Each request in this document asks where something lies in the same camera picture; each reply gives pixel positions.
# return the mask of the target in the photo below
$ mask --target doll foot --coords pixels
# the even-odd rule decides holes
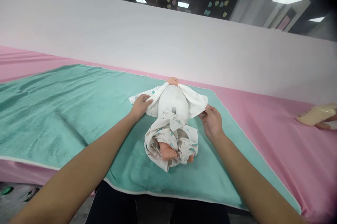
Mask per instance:
[[[187,160],[188,163],[193,163],[194,155],[190,155],[189,159]]]

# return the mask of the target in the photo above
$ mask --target white partition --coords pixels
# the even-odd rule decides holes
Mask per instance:
[[[120,0],[0,0],[0,45],[292,100],[337,100],[337,43]]]

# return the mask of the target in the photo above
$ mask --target pastel heart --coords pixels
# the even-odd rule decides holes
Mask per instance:
[[[204,15],[209,16],[210,13],[211,13],[211,11],[206,9],[205,12],[204,12]]]

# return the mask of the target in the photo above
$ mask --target pink bed sheet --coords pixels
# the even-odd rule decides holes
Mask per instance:
[[[0,47],[0,83],[64,65],[101,66],[158,79],[167,79],[114,66],[37,52]],[[181,80],[182,84],[213,90],[268,165],[294,195],[302,216],[312,223],[330,219],[337,196],[337,130],[322,131],[294,117],[312,104]],[[0,181],[45,184],[53,170],[0,160]]]

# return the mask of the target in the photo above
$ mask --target dark floor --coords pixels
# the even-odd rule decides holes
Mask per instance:
[[[29,188],[38,187],[39,185],[26,185],[0,182],[0,191],[12,186],[14,190],[7,194],[0,196],[0,224],[6,224],[19,210],[25,206],[22,196],[29,190]],[[84,224],[90,211],[93,197],[89,197],[78,210],[71,221],[71,224]],[[162,212],[161,219],[153,219],[151,212]],[[143,197],[137,200],[137,214],[140,224],[163,223],[170,222],[171,213],[173,211],[173,204],[158,200],[154,197]],[[255,224],[256,222],[250,216],[243,216],[238,214],[229,214],[231,224]]]

